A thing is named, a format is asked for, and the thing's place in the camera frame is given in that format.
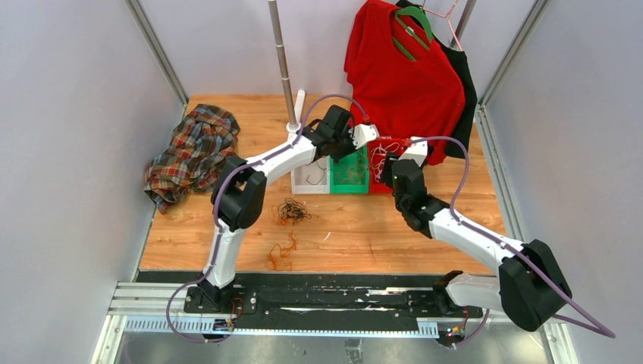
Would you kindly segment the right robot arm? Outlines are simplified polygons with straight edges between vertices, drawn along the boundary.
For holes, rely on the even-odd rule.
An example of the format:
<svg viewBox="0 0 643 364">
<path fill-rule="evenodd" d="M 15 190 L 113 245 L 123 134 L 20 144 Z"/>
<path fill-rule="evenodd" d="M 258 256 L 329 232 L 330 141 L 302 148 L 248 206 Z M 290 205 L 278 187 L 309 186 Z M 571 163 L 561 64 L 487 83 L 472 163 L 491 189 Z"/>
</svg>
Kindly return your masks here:
<svg viewBox="0 0 643 364">
<path fill-rule="evenodd" d="M 476 276 L 452 271 L 434 285 L 435 309 L 451 316 L 463 306 L 503 312 L 525 331 L 535 331 L 572 299 L 551 248 L 540 240 L 503 237 L 428 193 L 412 159 L 386 158 L 382 180 L 392 189 L 406 224 L 429 239 L 456 247 L 492 271 Z"/>
</svg>

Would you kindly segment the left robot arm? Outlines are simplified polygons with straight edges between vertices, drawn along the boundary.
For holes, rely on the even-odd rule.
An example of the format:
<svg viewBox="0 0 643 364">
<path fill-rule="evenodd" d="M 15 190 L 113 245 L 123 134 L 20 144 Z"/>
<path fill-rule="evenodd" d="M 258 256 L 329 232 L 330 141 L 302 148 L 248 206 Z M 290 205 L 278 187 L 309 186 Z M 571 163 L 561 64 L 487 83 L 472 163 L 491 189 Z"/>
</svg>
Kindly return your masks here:
<svg viewBox="0 0 643 364">
<path fill-rule="evenodd" d="M 286 142 L 252 158 L 232 155 L 212 194 L 215 232 L 206 267 L 196 285 L 214 313 L 232 304 L 237 257 L 246 231 L 263 211 L 267 188 L 285 174 L 319 159 L 343 158 L 356 151 L 349 111 L 332 105 L 321 119 Z"/>
</svg>

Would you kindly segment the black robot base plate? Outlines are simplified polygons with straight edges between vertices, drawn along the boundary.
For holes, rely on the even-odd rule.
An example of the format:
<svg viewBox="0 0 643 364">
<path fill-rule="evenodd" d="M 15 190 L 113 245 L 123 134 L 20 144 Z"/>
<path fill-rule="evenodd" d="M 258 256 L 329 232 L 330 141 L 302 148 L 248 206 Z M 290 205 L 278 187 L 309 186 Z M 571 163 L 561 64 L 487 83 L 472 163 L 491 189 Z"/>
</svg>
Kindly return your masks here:
<svg viewBox="0 0 643 364">
<path fill-rule="evenodd" d="M 283 331 L 417 331 L 419 319 L 452 322 L 479 319 L 482 309 L 443 309 L 432 286 L 438 275 L 367 275 L 241 272 L 232 300 L 221 312 L 198 287 L 187 291 L 186 313 L 233 319 L 238 328 Z"/>
</svg>

